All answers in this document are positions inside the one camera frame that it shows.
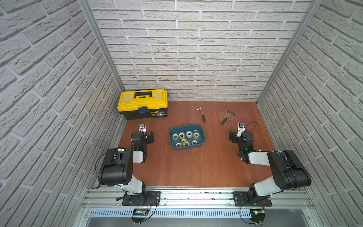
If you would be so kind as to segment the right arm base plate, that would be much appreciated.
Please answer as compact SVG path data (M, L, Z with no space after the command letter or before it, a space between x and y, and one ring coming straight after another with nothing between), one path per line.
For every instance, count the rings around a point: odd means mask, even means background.
M258 196L249 192L233 192L236 207L272 207L272 202L268 196Z

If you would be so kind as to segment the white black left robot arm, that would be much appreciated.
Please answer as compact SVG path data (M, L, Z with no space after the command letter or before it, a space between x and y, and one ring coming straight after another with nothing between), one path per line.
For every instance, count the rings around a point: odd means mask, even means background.
M143 131L137 131L131 135L131 147L108 149L97 173L99 183L118 187L129 196L145 195L146 185L133 175L133 165L146 161L147 145L154 141L153 132L148 135Z

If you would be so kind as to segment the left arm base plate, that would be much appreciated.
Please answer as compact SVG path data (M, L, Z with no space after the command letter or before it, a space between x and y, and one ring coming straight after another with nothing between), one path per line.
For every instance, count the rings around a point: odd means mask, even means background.
M128 195L122 198L123 206L159 206L161 191L147 191L146 194Z

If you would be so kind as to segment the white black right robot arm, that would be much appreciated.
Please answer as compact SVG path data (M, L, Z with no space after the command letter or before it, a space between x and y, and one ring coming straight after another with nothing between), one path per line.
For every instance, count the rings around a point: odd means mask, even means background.
M311 185L312 178L294 151L256 151L251 131L230 131L229 140L238 145L238 157L244 163L271 169L271 177L249 186L245 201L258 203L272 194Z

